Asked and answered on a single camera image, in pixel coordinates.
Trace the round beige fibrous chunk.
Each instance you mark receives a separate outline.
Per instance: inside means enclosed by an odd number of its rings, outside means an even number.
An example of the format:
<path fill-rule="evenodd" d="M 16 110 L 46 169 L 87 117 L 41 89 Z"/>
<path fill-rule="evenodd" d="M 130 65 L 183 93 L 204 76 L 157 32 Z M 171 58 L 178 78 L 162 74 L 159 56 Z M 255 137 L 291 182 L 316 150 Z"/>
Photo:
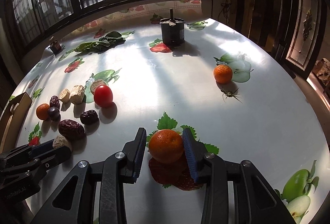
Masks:
<path fill-rule="evenodd" d="M 53 148 L 57 149 L 62 146 L 66 146 L 70 149 L 70 151 L 73 151 L 73 147 L 70 141 L 68 141 L 63 135 L 57 135 L 53 140 Z"/>

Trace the orange mandarin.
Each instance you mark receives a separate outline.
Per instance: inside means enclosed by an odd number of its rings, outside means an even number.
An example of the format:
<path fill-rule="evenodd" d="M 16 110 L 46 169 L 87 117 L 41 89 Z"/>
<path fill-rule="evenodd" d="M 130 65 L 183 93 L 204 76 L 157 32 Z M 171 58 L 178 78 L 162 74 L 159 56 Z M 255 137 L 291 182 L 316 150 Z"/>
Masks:
<path fill-rule="evenodd" d="M 158 162 L 176 162 L 184 153 L 181 136 L 174 130 L 163 129 L 155 132 L 148 144 L 149 153 Z"/>
<path fill-rule="evenodd" d="M 233 77 L 232 69 L 227 65 L 217 65 L 213 70 L 214 79 L 219 84 L 228 84 Z"/>

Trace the large red jujube date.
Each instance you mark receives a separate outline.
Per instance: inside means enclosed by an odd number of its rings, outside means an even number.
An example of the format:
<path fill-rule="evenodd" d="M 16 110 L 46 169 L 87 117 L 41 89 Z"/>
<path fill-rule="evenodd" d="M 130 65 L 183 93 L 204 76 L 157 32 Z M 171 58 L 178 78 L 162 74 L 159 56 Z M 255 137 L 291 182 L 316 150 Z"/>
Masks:
<path fill-rule="evenodd" d="M 60 121 L 58 131 L 69 141 L 79 140 L 85 136 L 84 127 L 80 123 L 70 119 Z"/>

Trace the small orange kumquat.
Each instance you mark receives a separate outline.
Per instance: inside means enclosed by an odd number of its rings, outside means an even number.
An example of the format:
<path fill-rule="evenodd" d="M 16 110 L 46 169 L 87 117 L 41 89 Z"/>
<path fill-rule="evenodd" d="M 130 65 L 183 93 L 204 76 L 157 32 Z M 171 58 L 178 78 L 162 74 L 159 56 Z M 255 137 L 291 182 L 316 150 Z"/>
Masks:
<path fill-rule="evenodd" d="M 49 118 L 48 110 L 50 106 L 47 103 L 43 103 L 36 108 L 36 116 L 39 120 L 45 121 Z"/>

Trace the dark round plum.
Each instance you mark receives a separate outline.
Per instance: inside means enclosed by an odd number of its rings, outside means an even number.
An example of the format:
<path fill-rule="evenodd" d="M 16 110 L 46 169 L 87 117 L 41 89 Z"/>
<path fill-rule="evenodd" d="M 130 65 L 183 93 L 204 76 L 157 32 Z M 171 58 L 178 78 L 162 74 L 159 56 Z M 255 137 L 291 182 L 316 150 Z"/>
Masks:
<path fill-rule="evenodd" d="M 48 115 L 52 121 L 57 121 L 60 117 L 60 111 L 57 107 L 50 107 L 48 109 Z"/>

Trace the brown cardboard box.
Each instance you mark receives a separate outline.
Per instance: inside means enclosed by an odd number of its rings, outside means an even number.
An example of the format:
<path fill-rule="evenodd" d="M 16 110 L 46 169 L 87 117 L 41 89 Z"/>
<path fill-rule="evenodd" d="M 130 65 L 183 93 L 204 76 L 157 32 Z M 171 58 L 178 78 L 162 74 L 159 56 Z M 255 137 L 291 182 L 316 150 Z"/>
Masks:
<path fill-rule="evenodd" d="M 31 104 L 32 99 L 26 92 L 7 102 L 1 115 L 1 153 L 15 147 L 18 135 Z"/>

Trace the small dark red date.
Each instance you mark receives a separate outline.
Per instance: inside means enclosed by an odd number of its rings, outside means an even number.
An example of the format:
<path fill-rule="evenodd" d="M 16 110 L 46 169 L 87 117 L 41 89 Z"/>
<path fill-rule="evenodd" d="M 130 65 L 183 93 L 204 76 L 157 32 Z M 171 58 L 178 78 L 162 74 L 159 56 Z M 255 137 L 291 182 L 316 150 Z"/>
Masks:
<path fill-rule="evenodd" d="M 49 106 L 50 107 L 56 107 L 56 108 L 60 108 L 60 102 L 59 102 L 59 98 L 54 95 L 51 97 L 50 101 L 49 101 Z"/>

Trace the dark red jujube date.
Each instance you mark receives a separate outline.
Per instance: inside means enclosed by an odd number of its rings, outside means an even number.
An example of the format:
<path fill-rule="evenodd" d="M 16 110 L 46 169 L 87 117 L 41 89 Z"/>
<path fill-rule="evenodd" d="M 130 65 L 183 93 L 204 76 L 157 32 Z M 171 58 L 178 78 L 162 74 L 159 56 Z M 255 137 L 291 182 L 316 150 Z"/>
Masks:
<path fill-rule="evenodd" d="M 98 114 L 95 110 L 87 110 L 81 113 L 80 121 L 84 125 L 92 125 L 98 121 Z"/>

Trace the small beige chunk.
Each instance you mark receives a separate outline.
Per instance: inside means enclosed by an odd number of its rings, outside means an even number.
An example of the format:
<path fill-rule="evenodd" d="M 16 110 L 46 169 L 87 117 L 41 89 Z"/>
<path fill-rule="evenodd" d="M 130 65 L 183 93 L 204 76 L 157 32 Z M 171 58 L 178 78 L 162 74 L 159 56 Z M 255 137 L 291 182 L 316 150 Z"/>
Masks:
<path fill-rule="evenodd" d="M 63 89 L 59 94 L 59 100 L 63 103 L 68 103 L 70 101 L 70 94 L 68 89 Z"/>

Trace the red cherry tomato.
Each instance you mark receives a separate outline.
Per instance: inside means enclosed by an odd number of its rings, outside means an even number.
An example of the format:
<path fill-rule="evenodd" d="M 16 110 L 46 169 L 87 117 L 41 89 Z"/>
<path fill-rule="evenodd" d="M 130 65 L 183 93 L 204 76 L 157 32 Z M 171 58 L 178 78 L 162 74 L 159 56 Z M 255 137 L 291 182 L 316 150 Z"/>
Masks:
<path fill-rule="evenodd" d="M 113 93 L 109 86 L 100 85 L 94 92 L 94 102 L 99 107 L 109 107 L 113 102 Z"/>

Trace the fruit print tablecloth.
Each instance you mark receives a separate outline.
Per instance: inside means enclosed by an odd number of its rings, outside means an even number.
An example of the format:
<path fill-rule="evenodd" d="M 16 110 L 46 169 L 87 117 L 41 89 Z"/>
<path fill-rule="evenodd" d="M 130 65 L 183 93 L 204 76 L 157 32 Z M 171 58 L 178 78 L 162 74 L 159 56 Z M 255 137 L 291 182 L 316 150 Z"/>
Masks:
<path fill-rule="evenodd" d="M 108 30 L 129 36 L 104 53 L 78 55 L 73 49 L 91 41 L 94 32 L 77 31 L 61 39 L 65 48 L 59 55 L 44 48 L 32 53 L 26 75 L 13 92 L 41 91 L 17 144 L 26 144 L 35 126 L 42 129 L 41 139 L 48 141 L 58 131 L 37 118 L 38 105 L 63 89 L 85 85 L 91 75 L 106 70 L 119 75 L 109 84 L 113 108 L 99 110 L 98 125 L 67 162 L 51 169 L 41 181 L 40 191 L 27 200 L 32 213 L 40 210 L 77 162 L 105 160 L 132 140 L 139 127 L 156 130 L 166 114 L 176 130 L 193 127 L 198 140 L 218 147 L 221 158 L 253 162 L 277 190 L 298 170 L 314 170 L 319 182 L 310 190 L 302 223 L 313 221 L 329 192 L 327 141 L 304 93 L 268 53 L 213 19 L 202 30 L 185 28 L 185 44 L 171 53 L 151 51 L 149 45 L 161 37 L 161 30 L 147 19 L 130 18 L 110 24 Z M 213 70 L 221 64 L 233 71 L 228 84 L 214 79 Z"/>

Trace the beige block chunk middle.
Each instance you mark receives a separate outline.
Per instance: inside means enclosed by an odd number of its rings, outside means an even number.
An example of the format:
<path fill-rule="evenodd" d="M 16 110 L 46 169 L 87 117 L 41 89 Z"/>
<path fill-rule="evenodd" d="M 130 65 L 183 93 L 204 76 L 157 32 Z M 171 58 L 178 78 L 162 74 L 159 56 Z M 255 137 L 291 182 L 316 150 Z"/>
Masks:
<path fill-rule="evenodd" d="M 84 86 L 75 85 L 70 93 L 69 99 L 73 104 L 81 104 L 84 99 Z"/>

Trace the round beige chunk slice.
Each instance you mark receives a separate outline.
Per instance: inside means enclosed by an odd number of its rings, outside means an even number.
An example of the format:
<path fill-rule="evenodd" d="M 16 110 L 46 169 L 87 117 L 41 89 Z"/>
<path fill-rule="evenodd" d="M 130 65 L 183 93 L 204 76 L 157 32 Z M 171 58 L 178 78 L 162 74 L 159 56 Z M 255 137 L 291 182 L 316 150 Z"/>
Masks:
<path fill-rule="evenodd" d="M 104 81 L 104 80 L 102 80 L 102 79 L 95 80 L 95 81 L 90 85 L 90 91 L 91 91 L 91 93 L 94 95 L 96 89 L 97 89 L 99 86 L 102 86 L 102 85 L 107 85 L 106 81 Z"/>

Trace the dark bottle with cork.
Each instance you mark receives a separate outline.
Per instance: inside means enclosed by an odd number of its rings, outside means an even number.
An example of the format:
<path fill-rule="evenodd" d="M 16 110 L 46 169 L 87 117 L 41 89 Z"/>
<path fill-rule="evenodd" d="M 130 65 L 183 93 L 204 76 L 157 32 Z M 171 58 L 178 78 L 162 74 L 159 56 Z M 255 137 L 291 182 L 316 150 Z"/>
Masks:
<path fill-rule="evenodd" d="M 63 50 L 62 45 L 54 36 L 52 36 L 49 39 L 49 42 L 50 42 L 49 48 L 54 55 L 57 55 L 62 52 Z"/>

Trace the green leafy vegetable bunch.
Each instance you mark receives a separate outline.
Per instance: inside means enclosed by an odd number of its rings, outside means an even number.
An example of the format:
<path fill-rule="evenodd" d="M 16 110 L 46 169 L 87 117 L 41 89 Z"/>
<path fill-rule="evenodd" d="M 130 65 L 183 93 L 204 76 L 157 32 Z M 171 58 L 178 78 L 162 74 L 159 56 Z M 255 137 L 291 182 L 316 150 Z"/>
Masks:
<path fill-rule="evenodd" d="M 103 53 L 104 51 L 123 44 L 126 39 L 117 31 L 112 31 L 97 41 L 84 42 L 78 45 L 74 52 L 76 53 Z"/>

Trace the black cup with stick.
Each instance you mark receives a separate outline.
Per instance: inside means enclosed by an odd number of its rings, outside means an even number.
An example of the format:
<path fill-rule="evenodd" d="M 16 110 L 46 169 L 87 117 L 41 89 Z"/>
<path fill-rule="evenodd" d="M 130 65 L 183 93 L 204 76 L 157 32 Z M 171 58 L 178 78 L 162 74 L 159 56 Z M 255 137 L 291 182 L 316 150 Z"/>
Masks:
<path fill-rule="evenodd" d="M 173 9 L 170 9 L 170 17 L 159 22 L 162 32 L 162 41 L 168 47 L 180 46 L 185 42 L 185 20 L 176 18 Z"/>

